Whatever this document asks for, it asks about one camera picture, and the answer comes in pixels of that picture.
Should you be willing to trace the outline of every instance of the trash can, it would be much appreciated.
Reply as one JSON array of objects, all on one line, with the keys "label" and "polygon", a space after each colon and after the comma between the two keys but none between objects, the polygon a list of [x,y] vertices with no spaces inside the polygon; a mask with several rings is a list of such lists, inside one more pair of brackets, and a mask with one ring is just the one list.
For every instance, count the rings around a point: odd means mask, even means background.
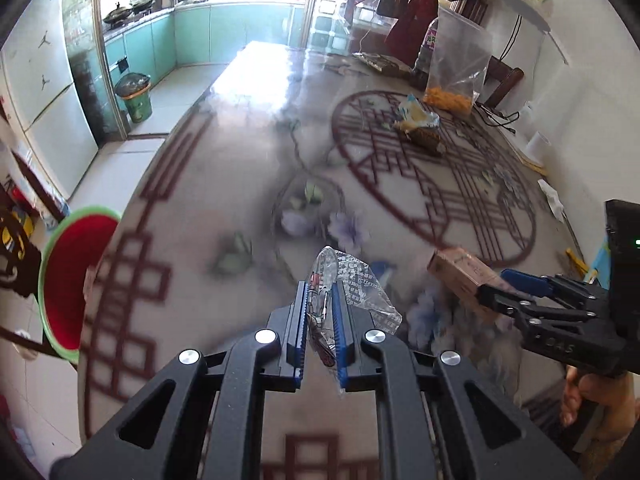
[{"label": "trash can", "polygon": [[151,78],[137,72],[127,74],[113,88],[116,95],[124,101],[133,123],[141,123],[151,117],[150,88]]}]

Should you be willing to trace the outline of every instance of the silver bolt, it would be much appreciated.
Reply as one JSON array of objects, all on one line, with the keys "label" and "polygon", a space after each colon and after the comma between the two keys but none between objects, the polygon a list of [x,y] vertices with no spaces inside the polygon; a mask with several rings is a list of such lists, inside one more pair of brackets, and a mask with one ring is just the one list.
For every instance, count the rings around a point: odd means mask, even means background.
[{"label": "silver bolt", "polygon": [[447,350],[446,352],[443,352],[442,355],[440,356],[440,360],[449,366],[455,366],[455,365],[459,365],[460,364],[460,354],[457,352],[454,352],[453,350]]},{"label": "silver bolt", "polygon": [[183,365],[192,365],[198,361],[200,354],[196,350],[185,350],[180,352],[178,359]]},{"label": "silver bolt", "polygon": [[370,343],[382,343],[385,340],[386,335],[382,330],[369,330],[364,335],[364,338]]},{"label": "silver bolt", "polygon": [[269,343],[276,341],[276,333],[268,328],[258,330],[258,332],[255,333],[255,340],[260,344],[268,345]]}]

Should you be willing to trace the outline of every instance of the small brown box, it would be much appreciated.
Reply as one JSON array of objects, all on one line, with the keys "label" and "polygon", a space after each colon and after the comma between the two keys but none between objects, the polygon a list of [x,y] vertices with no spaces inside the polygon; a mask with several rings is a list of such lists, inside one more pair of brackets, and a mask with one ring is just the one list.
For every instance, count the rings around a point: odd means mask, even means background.
[{"label": "small brown box", "polygon": [[476,300],[476,291],[480,285],[489,284],[508,292],[517,292],[509,283],[462,247],[436,251],[429,262],[428,271],[459,297],[464,305],[478,314],[485,323],[493,323],[499,314],[482,306]]}]

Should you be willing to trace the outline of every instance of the refrigerator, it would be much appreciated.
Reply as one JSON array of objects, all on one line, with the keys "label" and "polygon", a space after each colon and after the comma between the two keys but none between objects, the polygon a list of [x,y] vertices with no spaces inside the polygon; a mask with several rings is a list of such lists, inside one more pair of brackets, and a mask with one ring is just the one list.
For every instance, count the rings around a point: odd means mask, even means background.
[{"label": "refrigerator", "polygon": [[61,0],[32,0],[0,51],[0,99],[14,133],[68,199],[98,147],[66,54]]}]

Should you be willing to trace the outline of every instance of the glass door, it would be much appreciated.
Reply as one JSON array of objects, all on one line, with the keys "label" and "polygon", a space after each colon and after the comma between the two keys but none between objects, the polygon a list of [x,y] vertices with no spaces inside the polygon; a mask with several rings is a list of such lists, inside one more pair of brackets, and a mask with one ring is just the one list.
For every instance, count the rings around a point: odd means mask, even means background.
[{"label": "glass door", "polygon": [[309,0],[301,46],[325,54],[345,55],[359,51],[361,38],[370,32],[386,36],[396,20],[376,14],[378,1],[356,4],[350,23],[347,0]]}]

